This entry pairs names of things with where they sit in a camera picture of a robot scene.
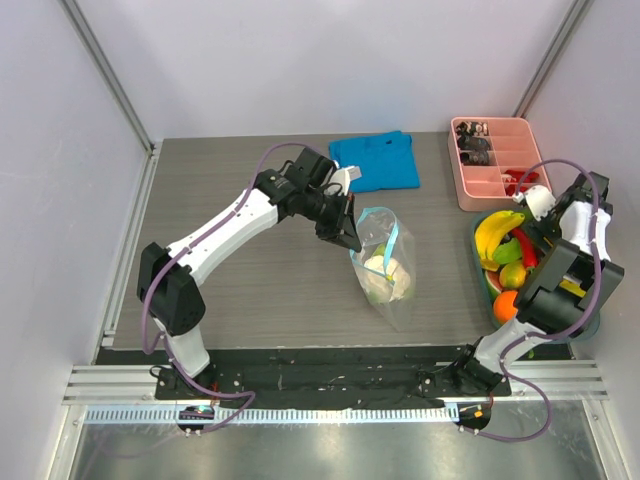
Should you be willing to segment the toy orange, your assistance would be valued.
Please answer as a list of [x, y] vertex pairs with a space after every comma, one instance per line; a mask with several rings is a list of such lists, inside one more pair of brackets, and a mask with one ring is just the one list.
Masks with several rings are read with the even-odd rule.
[[517, 315], [518, 309], [515, 306], [517, 295], [517, 291], [507, 290], [501, 292], [494, 300], [493, 314], [499, 324], [504, 325]]

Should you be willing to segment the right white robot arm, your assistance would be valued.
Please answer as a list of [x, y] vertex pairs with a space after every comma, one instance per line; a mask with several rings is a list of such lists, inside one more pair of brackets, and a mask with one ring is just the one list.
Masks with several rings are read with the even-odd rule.
[[582, 172], [560, 195], [534, 186], [516, 195], [526, 218], [525, 236], [543, 256], [518, 289], [515, 314], [449, 365], [423, 373], [422, 391], [488, 395], [507, 378], [509, 366], [535, 347], [582, 335], [624, 277], [606, 250], [613, 207], [609, 180]]

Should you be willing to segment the clear zip top bag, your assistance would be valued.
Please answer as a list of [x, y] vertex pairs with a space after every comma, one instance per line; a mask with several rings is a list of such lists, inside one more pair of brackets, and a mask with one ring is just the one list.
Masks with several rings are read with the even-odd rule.
[[389, 208], [371, 207], [356, 222], [362, 249], [351, 251], [368, 303], [397, 331], [411, 321], [417, 283], [415, 240]]

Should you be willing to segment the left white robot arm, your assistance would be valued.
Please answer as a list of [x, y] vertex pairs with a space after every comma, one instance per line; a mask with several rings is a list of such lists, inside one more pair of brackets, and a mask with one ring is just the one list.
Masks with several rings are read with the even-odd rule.
[[320, 240], [360, 250], [351, 191], [360, 175], [357, 166], [341, 167], [303, 147], [279, 169], [258, 166], [239, 197], [199, 229], [167, 247], [152, 242], [143, 249], [136, 288], [141, 325], [158, 326], [187, 396], [203, 398], [213, 385], [200, 329], [206, 313], [200, 288], [207, 278], [256, 235], [294, 216], [311, 221]]

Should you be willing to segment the toy cauliflower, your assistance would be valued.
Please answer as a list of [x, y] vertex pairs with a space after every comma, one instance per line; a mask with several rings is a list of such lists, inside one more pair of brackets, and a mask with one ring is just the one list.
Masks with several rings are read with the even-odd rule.
[[409, 298], [413, 293], [411, 275], [394, 257], [385, 262], [386, 245], [378, 245], [364, 262], [361, 286], [374, 304]]

